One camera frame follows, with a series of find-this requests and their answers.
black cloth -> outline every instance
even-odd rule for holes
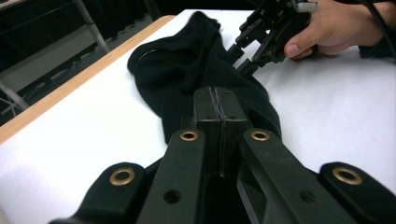
[[[256,128],[281,137],[279,117],[265,88],[240,76],[222,45],[220,24],[195,12],[177,34],[139,46],[128,61],[141,96],[162,118],[165,142],[193,115],[193,94],[202,87],[233,91]]]

white table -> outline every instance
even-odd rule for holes
[[[193,11],[183,11],[144,42],[174,35]],[[227,49],[251,12],[204,13],[221,23]],[[256,48],[249,46],[245,56]],[[163,155],[161,120],[140,97],[126,68],[132,51],[0,146],[0,208],[10,223],[70,217],[108,166],[122,161],[148,166]],[[392,60],[362,60],[351,48],[337,56],[267,64],[255,78],[270,92],[284,144],[307,168],[317,172],[323,163],[343,161],[396,193]]]

floor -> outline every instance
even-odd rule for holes
[[[136,21],[126,27],[124,30],[118,33],[117,37],[109,38],[106,40],[107,46],[110,50],[115,49],[117,46],[131,38],[133,35],[137,34],[145,27],[152,23],[152,19],[149,14],[147,14],[143,19]],[[35,86],[30,88],[22,94],[23,100],[28,105],[33,105],[35,102],[39,101],[50,92],[56,90],[58,87],[63,85],[67,80],[74,77],[85,68],[89,67],[91,64],[95,63],[97,60],[105,56],[106,54],[98,47],[93,47],[88,49],[88,53],[78,56],[74,59],[70,65],[67,65],[65,69],[52,74],[46,74],[43,77],[43,81],[37,83]],[[15,106],[9,106],[7,109],[0,111],[0,126],[13,119],[21,113],[21,110]]]

